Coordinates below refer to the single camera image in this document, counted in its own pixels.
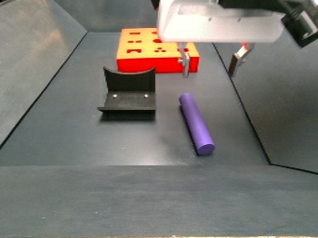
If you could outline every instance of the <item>black l-shaped holder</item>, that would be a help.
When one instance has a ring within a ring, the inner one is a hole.
[[[156,68],[140,73],[117,73],[105,67],[109,94],[104,107],[108,113],[156,113]]]

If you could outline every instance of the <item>purple foam roll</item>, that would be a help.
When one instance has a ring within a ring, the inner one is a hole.
[[[216,149],[216,145],[194,97],[190,93],[185,93],[180,97],[180,101],[197,152],[198,154],[210,154]]]

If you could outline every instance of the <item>gray wall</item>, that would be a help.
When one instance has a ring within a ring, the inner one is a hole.
[[[0,4],[0,144],[85,35],[53,0]]]
[[[238,44],[217,44],[226,66]],[[318,172],[318,42],[300,48],[284,32],[259,44],[234,84],[276,165]]]
[[[55,0],[89,32],[156,27],[152,0]]]

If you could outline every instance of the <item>red board with holes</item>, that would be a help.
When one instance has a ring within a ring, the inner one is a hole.
[[[193,43],[188,43],[192,73],[198,71],[201,55]],[[125,73],[142,72],[153,67],[158,73],[181,73],[182,54],[177,43],[164,43],[157,28],[124,29],[117,51],[118,70]]]

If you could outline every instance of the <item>white robot part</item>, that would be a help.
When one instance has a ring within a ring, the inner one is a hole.
[[[158,33],[164,42],[275,42],[284,14],[225,9],[218,0],[162,0]]]

